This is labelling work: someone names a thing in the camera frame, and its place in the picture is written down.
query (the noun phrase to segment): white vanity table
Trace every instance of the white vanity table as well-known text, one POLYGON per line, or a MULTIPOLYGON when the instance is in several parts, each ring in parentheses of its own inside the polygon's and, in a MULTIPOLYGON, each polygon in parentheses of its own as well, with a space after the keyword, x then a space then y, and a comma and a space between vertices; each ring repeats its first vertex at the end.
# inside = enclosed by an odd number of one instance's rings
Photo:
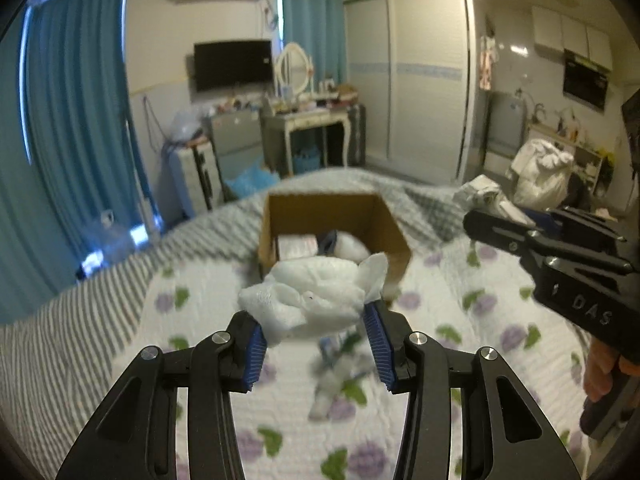
MULTIPOLYGON (((265 135, 281 134, 284 136, 287 171, 293 176, 293 155, 291 153, 291 134, 310 128, 321 128, 332 124, 342 124, 344 129, 344 143, 342 145, 342 164, 346 168, 349 158, 349 143, 351 140, 351 122, 346 108, 316 108, 308 112, 297 112, 283 115, 273 115, 264 118, 265 135)), ((327 166, 326 129, 322 131, 322 155, 324 165, 327 166)))
MULTIPOLYGON (((327 99, 327 96, 314 93, 313 82, 314 67, 312 60, 306 55, 305 51, 297 43, 288 43, 285 47, 274 67, 274 76, 276 78, 276 87, 281 97, 281 101, 287 102, 287 108, 298 108, 299 105, 305 104, 305 100, 327 99), (311 92, 306 94, 309 83, 311 83, 311 92)), ((322 128, 322 155, 324 165, 328 165, 328 149, 327 149, 327 130, 326 126, 332 124, 342 124, 344 129, 344 142, 342 144, 342 163, 348 166, 349 163, 349 145, 351 140, 351 121, 349 118, 349 109, 341 108, 313 108, 311 110, 276 113, 272 107, 263 108, 263 136, 267 140, 265 145, 277 144, 279 137, 284 138, 284 152, 286 158, 286 173, 293 176, 293 154, 291 152, 291 134, 311 128, 322 128)), ((277 162, 273 160, 275 156, 271 150, 265 150, 265 156, 269 159, 272 168, 277 167, 277 162)))

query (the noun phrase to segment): wardrobe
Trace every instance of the wardrobe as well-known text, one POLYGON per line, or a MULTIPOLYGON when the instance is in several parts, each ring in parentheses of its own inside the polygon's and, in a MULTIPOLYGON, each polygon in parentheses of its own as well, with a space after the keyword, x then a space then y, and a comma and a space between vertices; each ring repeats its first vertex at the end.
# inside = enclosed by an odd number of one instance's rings
POLYGON ((345 0, 350 82, 367 108, 367 165, 460 185, 484 162, 478 0, 345 0))

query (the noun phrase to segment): white cabinet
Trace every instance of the white cabinet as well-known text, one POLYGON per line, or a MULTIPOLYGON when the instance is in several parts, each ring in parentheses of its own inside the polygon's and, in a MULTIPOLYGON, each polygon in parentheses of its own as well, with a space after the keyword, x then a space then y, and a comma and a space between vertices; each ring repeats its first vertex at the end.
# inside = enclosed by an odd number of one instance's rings
POLYGON ((587 27, 587 39, 589 41, 589 59, 609 71, 613 70, 609 37, 600 30, 587 27))
POLYGON ((579 56, 589 58, 587 27, 568 16, 562 16, 562 42, 564 48, 579 56))
POLYGON ((560 14, 542 7, 533 7, 533 37, 536 47, 555 54, 564 54, 560 14))
POLYGON ((345 16, 350 82, 367 109, 367 164, 435 185, 475 177, 487 93, 478 0, 346 0, 345 16))

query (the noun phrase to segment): cardboard box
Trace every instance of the cardboard box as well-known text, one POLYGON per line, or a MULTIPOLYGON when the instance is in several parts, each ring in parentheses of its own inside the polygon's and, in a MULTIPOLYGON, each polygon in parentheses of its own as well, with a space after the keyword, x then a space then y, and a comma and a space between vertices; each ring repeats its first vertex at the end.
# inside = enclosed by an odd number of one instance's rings
POLYGON ((386 284, 400 282, 411 250, 385 201, 376 194, 270 194, 258 246, 260 272, 265 276, 276 264, 277 236, 323 235, 332 229, 359 238, 371 253, 386 253, 386 284))

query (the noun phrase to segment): white bag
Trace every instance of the white bag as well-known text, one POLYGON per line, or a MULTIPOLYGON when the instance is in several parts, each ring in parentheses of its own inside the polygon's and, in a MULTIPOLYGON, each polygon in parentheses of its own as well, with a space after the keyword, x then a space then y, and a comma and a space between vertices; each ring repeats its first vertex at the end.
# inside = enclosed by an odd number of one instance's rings
POLYGON ((527 142, 512 164, 524 167, 519 171, 520 178, 513 196, 513 203, 520 207, 535 210, 556 208, 568 193, 569 177, 574 158, 561 152, 546 140, 535 139, 527 142), (528 162, 524 156, 530 156, 528 162))

